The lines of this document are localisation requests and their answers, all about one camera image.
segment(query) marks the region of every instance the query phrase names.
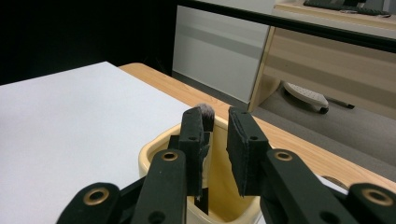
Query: white table surface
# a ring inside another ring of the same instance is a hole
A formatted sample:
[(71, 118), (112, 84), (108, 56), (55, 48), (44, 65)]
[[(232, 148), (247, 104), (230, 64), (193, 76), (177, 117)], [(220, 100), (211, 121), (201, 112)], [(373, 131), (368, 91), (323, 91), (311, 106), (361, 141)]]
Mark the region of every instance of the white table surface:
[(82, 188), (128, 186), (188, 108), (110, 63), (0, 86), (0, 223), (55, 223)]

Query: gray floor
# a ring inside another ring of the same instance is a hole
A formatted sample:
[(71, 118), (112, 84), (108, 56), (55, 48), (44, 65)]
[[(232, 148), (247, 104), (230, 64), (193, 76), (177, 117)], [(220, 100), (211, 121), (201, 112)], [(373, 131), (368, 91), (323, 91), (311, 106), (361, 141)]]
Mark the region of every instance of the gray floor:
[[(173, 77), (229, 105), (248, 106), (181, 74)], [(330, 110), (284, 94), (279, 87), (252, 115), (396, 182), (396, 120), (327, 98)]]

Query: brass ring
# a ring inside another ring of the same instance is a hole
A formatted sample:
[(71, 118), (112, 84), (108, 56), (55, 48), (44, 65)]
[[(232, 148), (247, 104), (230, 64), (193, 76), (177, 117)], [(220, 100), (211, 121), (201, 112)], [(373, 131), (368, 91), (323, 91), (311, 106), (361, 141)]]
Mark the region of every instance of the brass ring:
[(275, 158), (280, 161), (291, 161), (293, 159), (293, 157), (289, 153), (283, 151), (276, 152)]
[(104, 202), (110, 192), (106, 188), (91, 189), (84, 195), (84, 203), (87, 205), (97, 205)]
[(393, 205), (393, 200), (387, 194), (377, 189), (363, 189), (361, 193), (363, 194), (364, 198), (372, 203), (383, 206)]
[(176, 152), (165, 152), (162, 155), (163, 160), (165, 161), (174, 161), (177, 159), (177, 153)]

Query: brush bristles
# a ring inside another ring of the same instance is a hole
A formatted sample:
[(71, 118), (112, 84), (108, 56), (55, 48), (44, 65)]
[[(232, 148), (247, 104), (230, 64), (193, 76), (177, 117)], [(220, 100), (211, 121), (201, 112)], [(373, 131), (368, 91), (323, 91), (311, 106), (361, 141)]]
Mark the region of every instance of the brush bristles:
[(213, 125), (215, 123), (215, 110), (212, 108), (212, 106), (205, 103), (200, 103), (196, 107), (201, 109), (204, 132), (213, 132)]

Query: round hole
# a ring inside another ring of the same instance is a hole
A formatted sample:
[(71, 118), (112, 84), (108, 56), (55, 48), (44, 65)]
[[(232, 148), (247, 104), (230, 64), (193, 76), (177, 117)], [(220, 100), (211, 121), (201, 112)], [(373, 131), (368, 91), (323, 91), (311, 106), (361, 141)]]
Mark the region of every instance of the round hole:
[(275, 157), (280, 161), (291, 161), (293, 157), (287, 152), (277, 152)]
[(175, 152), (165, 152), (163, 153), (163, 160), (165, 161), (174, 161), (177, 159), (177, 154)]
[(163, 223), (164, 220), (165, 214), (162, 212), (155, 211), (148, 216), (148, 222), (150, 224), (160, 224)]
[(104, 202), (109, 194), (105, 188), (91, 189), (84, 195), (83, 201), (87, 205), (97, 205)]
[(393, 205), (393, 200), (384, 192), (377, 189), (363, 189), (363, 196), (372, 203), (376, 203), (383, 206)]
[(326, 223), (330, 223), (330, 224), (340, 223), (340, 218), (338, 218), (335, 214), (330, 212), (321, 212), (320, 218)]

